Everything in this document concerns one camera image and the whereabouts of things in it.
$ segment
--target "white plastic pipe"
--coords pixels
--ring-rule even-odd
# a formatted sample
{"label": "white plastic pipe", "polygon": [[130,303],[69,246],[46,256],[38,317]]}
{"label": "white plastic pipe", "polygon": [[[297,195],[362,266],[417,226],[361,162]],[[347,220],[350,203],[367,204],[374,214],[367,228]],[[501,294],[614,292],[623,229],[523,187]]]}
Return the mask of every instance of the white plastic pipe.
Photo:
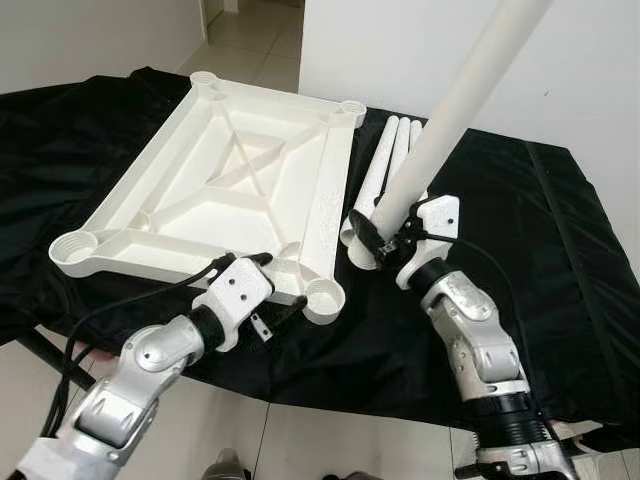
{"label": "white plastic pipe", "polygon": [[[367,174],[364,177],[356,203],[353,208],[365,215],[367,218],[373,213],[375,205],[373,201],[380,195],[382,190],[382,182],[384,181],[384,174],[387,171],[389,165],[389,157],[391,156],[391,149],[393,148],[393,141],[396,138],[396,132],[398,130],[398,117],[395,115],[387,119],[387,123],[384,126],[380,141],[376,148],[371,164],[367,170]],[[342,224],[342,230],[340,231],[340,240],[346,246],[353,239],[354,232],[351,227],[351,222],[347,217]]]}
{"label": "white plastic pipe", "polygon": [[409,133],[409,151],[414,149],[421,133],[422,123],[420,122],[420,120],[414,120],[413,122],[411,122],[411,132]]}
{"label": "white plastic pipe", "polygon": [[389,175],[387,184],[393,179],[396,172],[407,158],[409,153],[409,135],[411,132],[411,120],[408,117],[402,117],[398,124],[398,133],[396,141],[393,144],[393,153],[391,154],[391,162],[389,163]]}
{"label": "white plastic pipe", "polygon": [[[461,72],[371,215],[383,238],[388,240],[398,230],[409,207],[447,160],[551,1],[503,0],[495,10]],[[349,258],[359,268],[375,268],[372,255],[357,237],[349,245]]]}

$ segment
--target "black cloth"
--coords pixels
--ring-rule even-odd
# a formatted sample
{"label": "black cloth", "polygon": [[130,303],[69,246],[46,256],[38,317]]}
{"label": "black cloth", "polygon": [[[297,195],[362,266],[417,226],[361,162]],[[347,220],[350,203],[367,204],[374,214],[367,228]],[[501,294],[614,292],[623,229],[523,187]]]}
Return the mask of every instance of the black cloth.
{"label": "black cloth", "polygon": [[[47,248],[84,223],[188,89],[188,79],[146,68],[0,96],[0,342],[38,323],[68,333],[83,314],[158,285],[107,272],[68,278]],[[389,114],[371,109],[355,132],[343,216]],[[470,130],[431,191],[460,197],[461,238],[508,272],[523,337],[499,274],[451,250],[450,262],[500,306],[548,413],[616,425],[623,446],[637,446],[640,288],[569,151]],[[187,375],[272,402],[464,426],[444,346],[416,298],[355,269],[342,246],[336,278],[348,300],[332,325],[297,316],[266,345],[244,325],[238,348]],[[136,330],[188,309],[195,293],[95,318],[81,338],[117,353]]]}

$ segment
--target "tiled floor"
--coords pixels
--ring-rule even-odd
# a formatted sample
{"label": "tiled floor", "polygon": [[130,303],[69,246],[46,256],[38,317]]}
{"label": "tiled floor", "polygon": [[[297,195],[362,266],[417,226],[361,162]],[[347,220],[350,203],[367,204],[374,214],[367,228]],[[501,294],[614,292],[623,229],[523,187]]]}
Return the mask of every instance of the tiled floor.
{"label": "tiled floor", "polygon": [[[297,91],[302,11],[254,2],[223,13],[211,44],[179,70]],[[47,333],[58,345],[64,339]],[[92,363],[101,377],[112,364]],[[0,347],[0,478],[14,468],[44,420],[58,375],[19,344]],[[71,403],[83,394],[74,388]],[[388,418],[267,405],[181,379],[161,400],[156,421],[119,479],[200,478],[218,451],[232,447],[256,480],[320,480],[366,470],[389,480],[451,480],[473,461],[469,432]],[[638,450],[578,461],[583,480],[640,480]]]}
{"label": "tiled floor", "polygon": [[208,70],[226,80],[298,91],[303,10],[253,2],[241,13],[220,14],[204,45],[178,73]]}

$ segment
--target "white plastic tray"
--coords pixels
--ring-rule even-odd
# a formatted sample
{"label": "white plastic tray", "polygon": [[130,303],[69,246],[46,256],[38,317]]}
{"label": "white plastic tray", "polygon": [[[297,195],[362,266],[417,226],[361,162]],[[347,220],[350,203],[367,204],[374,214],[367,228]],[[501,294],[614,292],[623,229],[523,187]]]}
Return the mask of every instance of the white plastic tray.
{"label": "white plastic tray", "polygon": [[[353,130],[366,109],[191,75],[192,88],[79,230],[51,259],[71,277],[107,270],[176,282],[232,251],[269,252],[286,303],[329,323]],[[204,287],[205,281],[196,286]]]}

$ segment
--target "black table leg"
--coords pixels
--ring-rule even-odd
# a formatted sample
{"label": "black table leg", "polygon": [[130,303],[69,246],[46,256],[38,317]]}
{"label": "black table leg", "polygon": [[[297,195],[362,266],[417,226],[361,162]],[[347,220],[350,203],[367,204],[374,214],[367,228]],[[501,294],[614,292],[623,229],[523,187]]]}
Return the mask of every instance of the black table leg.
{"label": "black table leg", "polygon": [[[44,360],[58,372],[62,373],[62,351],[35,328],[17,340],[41,360]],[[71,372],[71,380],[83,390],[89,390],[89,388],[96,383],[95,379],[85,372],[82,367],[77,367]]]}

